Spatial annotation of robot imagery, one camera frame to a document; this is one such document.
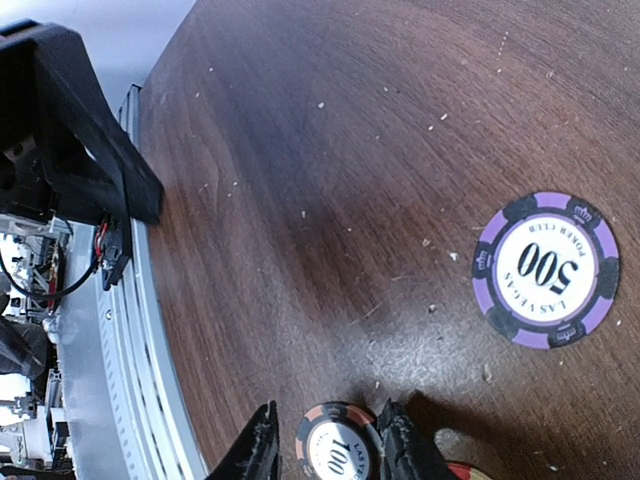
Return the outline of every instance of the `wood grain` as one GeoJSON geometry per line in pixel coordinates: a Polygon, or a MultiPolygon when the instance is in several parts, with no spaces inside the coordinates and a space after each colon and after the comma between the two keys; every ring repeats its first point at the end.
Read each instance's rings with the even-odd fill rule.
{"type": "Polygon", "coordinates": [[[639,24],[625,0],[196,4],[143,89],[141,147],[210,465],[275,399],[302,478],[306,409],[392,397],[497,480],[636,477],[639,24]],[[624,262],[602,326],[550,352],[499,336],[470,283],[479,229],[540,190],[595,204],[624,262]]]}

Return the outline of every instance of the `crown emblem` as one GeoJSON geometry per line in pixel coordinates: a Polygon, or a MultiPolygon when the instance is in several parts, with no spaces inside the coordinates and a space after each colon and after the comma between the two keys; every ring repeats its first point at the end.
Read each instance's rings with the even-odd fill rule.
{"type": "Polygon", "coordinates": [[[573,209],[573,215],[582,223],[590,222],[593,216],[587,210],[587,207],[576,207],[573,209]]]}
{"type": "Polygon", "coordinates": [[[491,261],[491,257],[486,251],[480,252],[480,255],[476,258],[476,264],[478,265],[478,270],[484,270],[487,268],[489,262],[491,261]]]}
{"type": "Polygon", "coordinates": [[[567,328],[566,330],[563,330],[561,332],[558,332],[556,334],[556,338],[558,340],[564,340],[564,341],[568,342],[577,333],[578,333],[578,330],[575,327],[571,327],[571,328],[567,328]]]}

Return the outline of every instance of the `cable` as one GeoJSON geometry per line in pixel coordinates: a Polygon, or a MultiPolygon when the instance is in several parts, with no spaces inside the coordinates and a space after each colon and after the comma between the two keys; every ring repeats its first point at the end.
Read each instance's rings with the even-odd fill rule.
{"type": "Polygon", "coordinates": [[[107,230],[109,229],[109,222],[106,220],[102,222],[102,225],[96,232],[96,237],[93,241],[93,248],[96,251],[96,255],[98,259],[102,259],[104,252],[102,251],[102,242],[104,241],[105,235],[107,234],[107,230]]]}
{"type": "Polygon", "coordinates": [[[37,301],[59,300],[61,298],[66,297],[67,295],[72,294],[73,292],[78,290],[84,284],[84,282],[86,282],[89,279],[89,277],[94,272],[94,270],[98,268],[99,261],[100,260],[98,259],[98,257],[95,257],[91,262],[91,265],[89,265],[89,268],[87,269],[87,271],[84,272],[82,277],[80,277],[80,279],[70,287],[65,288],[64,290],[60,290],[59,292],[56,292],[56,293],[38,294],[38,293],[30,292],[29,290],[18,285],[18,282],[16,282],[13,279],[13,277],[7,270],[7,267],[4,264],[4,260],[2,258],[2,252],[0,252],[0,269],[7,276],[7,278],[9,279],[9,282],[11,282],[11,286],[13,286],[13,288],[15,288],[18,292],[20,292],[25,297],[29,297],[32,300],[37,300],[37,301]]]}
{"type": "Polygon", "coordinates": [[[71,224],[69,223],[69,220],[67,220],[66,218],[63,218],[62,221],[67,225],[67,228],[71,232],[71,237],[73,237],[73,228],[71,227],[71,224]]]}

